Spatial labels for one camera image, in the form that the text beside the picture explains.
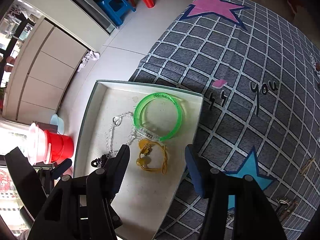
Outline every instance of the blue star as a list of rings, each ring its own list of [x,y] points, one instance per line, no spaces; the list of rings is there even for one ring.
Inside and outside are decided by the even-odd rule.
[[[248,156],[245,158],[243,163],[240,165],[239,169],[237,171],[225,171],[224,172],[228,176],[236,177],[236,178],[243,178],[244,175],[251,175],[260,188],[262,190],[265,190],[267,187],[271,185],[273,181],[276,179],[271,176],[264,176],[259,174],[258,170],[258,160],[257,160],[257,154],[254,146],[251,149],[251,152],[248,154]],[[229,195],[229,201],[228,201],[228,209],[235,207],[235,196]]]

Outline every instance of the pink star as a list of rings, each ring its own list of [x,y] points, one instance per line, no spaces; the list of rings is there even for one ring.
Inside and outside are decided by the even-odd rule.
[[[203,13],[215,13],[227,19],[230,19],[236,23],[240,23],[240,22],[230,10],[246,8],[245,6],[242,6],[242,5],[223,2],[221,0],[194,0],[192,4],[195,6],[189,12],[188,16],[195,16]]]

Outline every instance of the silver chain bracelet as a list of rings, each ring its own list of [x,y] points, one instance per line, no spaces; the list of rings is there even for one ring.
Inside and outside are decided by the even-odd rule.
[[[114,129],[115,129],[116,126],[119,126],[121,124],[123,117],[128,117],[131,120],[131,123],[132,123],[131,132],[128,135],[128,141],[127,141],[126,145],[129,146],[132,143],[132,141],[136,138],[136,130],[135,130],[135,127],[133,125],[133,113],[127,112],[127,113],[124,113],[124,114],[121,114],[119,116],[115,116],[114,118],[112,118],[111,126],[110,126],[109,130],[107,132],[105,132],[105,135],[106,135],[106,147],[107,147],[107,158],[116,157],[117,153],[119,152],[119,151],[114,151],[112,149],[112,139],[113,139]]]

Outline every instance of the jewelry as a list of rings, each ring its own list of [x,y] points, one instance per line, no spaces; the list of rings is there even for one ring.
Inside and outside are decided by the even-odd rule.
[[[284,221],[297,207],[298,201],[290,200],[288,198],[280,198],[276,199],[278,202],[278,207],[275,212],[280,222]]]
[[[96,158],[94,159],[92,162],[91,162],[91,166],[94,167],[94,168],[103,168],[104,165],[107,163],[107,155],[106,154],[103,154],[101,156],[101,158]]]
[[[165,98],[165,99],[168,99],[169,101],[171,101],[174,104],[174,106],[176,107],[177,114],[178,114],[177,122],[176,122],[176,125],[173,128],[173,130],[170,131],[167,135],[162,136],[162,137],[149,131],[148,129],[146,129],[145,127],[142,126],[142,116],[143,116],[143,113],[146,109],[146,105],[149,102],[151,102],[152,100],[157,99],[157,98]],[[147,95],[138,103],[138,105],[134,111],[133,124],[134,124],[137,132],[140,133],[141,135],[149,138],[151,141],[161,141],[162,142],[167,139],[170,139],[179,130],[181,123],[182,123],[182,109],[181,109],[179,103],[177,102],[177,100],[173,96],[166,94],[166,93],[153,93],[153,94]]]
[[[132,122],[131,132],[128,135],[128,141],[127,141],[126,145],[129,146],[132,143],[132,141],[136,138],[136,130],[133,125],[133,113],[127,112],[127,113],[124,113],[124,114],[121,114],[119,116],[115,116],[114,118],[112,118],[111,126],[110,126],[109,130],[105,133],[106,147],[107,147],[107,152],[108,152],[107,158],[116,157],[117,153],[119,152],[119,151],[114,151],[112,149],[112,138],[113,138],[113,132],[114,132],[115,127],[119,126],[121,124],[123,117],[128,117]]]
[[[231,214],[231,213],[227,213],[227,220],[230,220],[230,219],[232,219],[232,218],[234,218],[234,214]]]
[[[307,164],[301,168],[301,170],[299,171],[301,177],[303,177],[303,175],[308,171],[308,169],[310,168],[314,160],[315,160],[314,158],[312,158],[311,160],[308,160]]]
[[[168,166],[168,156],[167,156],[167,152],[165,150],[165,145],[162,146],[160,143],[152,142],[152,141],[149,141],[148,139],[143,139],[140,141],[140,143],[139,143],[139,147],[142,146],[142,144],[144,144],[144,146],[142,147],[142,149],[139,152],[139,158],[137,159],[137,165],[140,166],[144,171],[149,171],[149,172],[161,171],[162,174],[166,174],[167,173],[167,166]],[[144,154],[145,156],[149,155],[150,154],[149,148],[152,144],[158,145],[162,149],[163,163],[162,163],[161,168],[145,168],[144,167],[144,165],[146,164],[146,161],[145,161],[145,159],[141,158],[141,154]]]
[[[316,68],[317,63],[316,63],[315,58],[313,57],[312,54],[310,54],[310,60],[311,60],[311,66],[313,68],[313,71],[316,73],[318,78],[320,78],[320,71],[318,71]]]

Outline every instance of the red bucket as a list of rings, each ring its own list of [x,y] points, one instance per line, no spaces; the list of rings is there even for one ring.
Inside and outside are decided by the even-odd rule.
[[[70,136],[44,131],[47,135],[48,157],[46,164],[63,161],[73,156],[74,146]]]

